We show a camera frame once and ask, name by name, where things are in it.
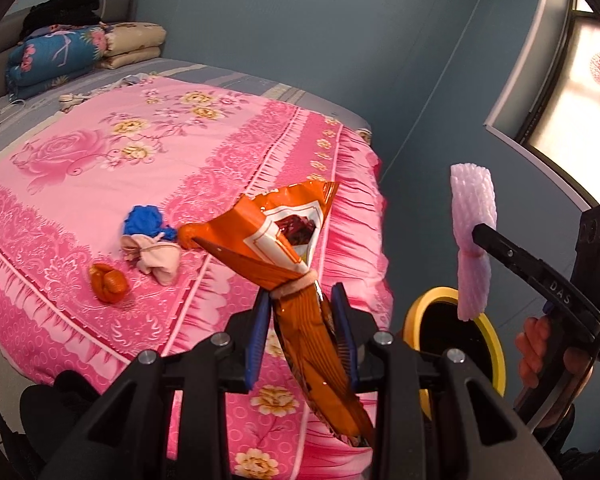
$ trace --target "blue folded blanket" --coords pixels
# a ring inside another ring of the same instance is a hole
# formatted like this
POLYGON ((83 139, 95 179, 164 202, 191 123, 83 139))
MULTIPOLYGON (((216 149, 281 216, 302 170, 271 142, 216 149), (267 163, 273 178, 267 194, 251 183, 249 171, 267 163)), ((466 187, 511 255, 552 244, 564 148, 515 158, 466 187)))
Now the blue folded blanket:
POLYGON ((25 99, 24 94, 31 97, 88 72, 107 49, 105 31, 101 27, 74 30, 51 27, 50 30, 44 36, 27 38, 9 55, 7 88, 17 94, 14 98, 25 99), (38 88, 39 84, 43 86, 32 92, 32 87, 38 88))

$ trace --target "window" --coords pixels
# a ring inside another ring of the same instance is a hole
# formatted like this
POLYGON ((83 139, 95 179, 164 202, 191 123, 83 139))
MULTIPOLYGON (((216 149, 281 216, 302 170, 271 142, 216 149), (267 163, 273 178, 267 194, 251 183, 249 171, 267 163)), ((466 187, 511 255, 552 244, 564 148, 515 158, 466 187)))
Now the window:
POLYGON ((551 72, 516 138, 590 205, 600 203, 600 22, 572 0, 551 72))

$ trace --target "pink bedspread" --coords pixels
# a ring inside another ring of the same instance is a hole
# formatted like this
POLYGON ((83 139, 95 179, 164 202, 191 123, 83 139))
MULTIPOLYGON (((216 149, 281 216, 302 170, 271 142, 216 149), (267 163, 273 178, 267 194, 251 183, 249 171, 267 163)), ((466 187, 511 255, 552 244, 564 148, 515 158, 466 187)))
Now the pink bedspread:
MULTIPOLYGON (((154 78, 85 102, 1 157, 0 345, 33 380, 72 368, 102 391, 141 349, 188 350, 251 307, 256 286, 203 251, 184 253, 171 286, 123 260, 122 222, 134 205, 158 205, 179 226, 219 215, 240 193, 307 178, 340 182, 314 257, 323 288, 344 282, 353 306, 388 325, 378 160, 332 118, 154 78), (132 291, 122 304, 94 297, 94 261, 126 273, 132 291)), ((373 414, 375 401, 365 403, 373 414)), ((273 332, 256 387, 228 396, 226 411, 232 470, 242 476, 356 478, 370 460, 309 412, 273 332)))

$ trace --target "window frame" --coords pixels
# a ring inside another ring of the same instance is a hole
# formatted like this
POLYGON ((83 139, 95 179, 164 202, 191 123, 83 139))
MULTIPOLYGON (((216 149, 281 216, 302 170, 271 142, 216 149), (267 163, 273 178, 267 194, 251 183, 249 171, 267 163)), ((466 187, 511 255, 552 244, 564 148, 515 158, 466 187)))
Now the window frame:
POLYGON ((599 205, 599 203, 586 189, 584 189, 553 159, 549 158, 543 152, 533 147, 529 142, 542 115, 548 107, 551 98, 554 95, 555 89, 560 80, 560 76, 562 75, 564 64, 569 55, 570 46, 573 41, 576 22, 584 19, 592 20, 600 25, 600 19, 597 17, 595 12, 576 10, 576 3, 577 0, 570 0, 567 19, 565 20, 564 27, 562 28, 560 41, 558 42, 556 48, 556 55, 551 63, 551 67, 547 73, 544 84, 541 86, 538 96, 534 101, 533 107, 523 121, 520 130, 514 137, 514 141, 523 146, 528 152, 538 158, 542 163, 547 165, 553 172, 555 172, 561 179, 571 186, 573 190, 587 203, 587 205, 590 207, 595 207, 599 205))

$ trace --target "yellow bin rim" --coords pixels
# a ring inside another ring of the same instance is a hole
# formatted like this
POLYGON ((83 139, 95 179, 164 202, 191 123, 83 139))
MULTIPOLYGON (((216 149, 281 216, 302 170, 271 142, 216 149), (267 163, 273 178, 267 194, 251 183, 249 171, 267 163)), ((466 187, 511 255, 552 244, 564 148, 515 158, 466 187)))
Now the yellow bin rim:
MULTIPOLYGON (((425 292, 413 302, 407 316, 404 318, 402 339, 414 350, 420 350, 420 326, 422 325, 422 317, 424 316, 427 307, 429 307, 430 304, 437 302, 457 305, 458 291, 448 286, 438 286, 425 292)), ((502 352, 502 346, 500 345, 498 335, 485 314, 480 314, 480 316, 474 319, 474 323, 478 326, 489 349, 491 368, 493 371, 493 387, 501 396, 504 396, 507 374, 504 353, 502 352)), ((420 404, 424 414, 427 415, 428 418, 431 418, 428 390, 420 390, 420 404)))

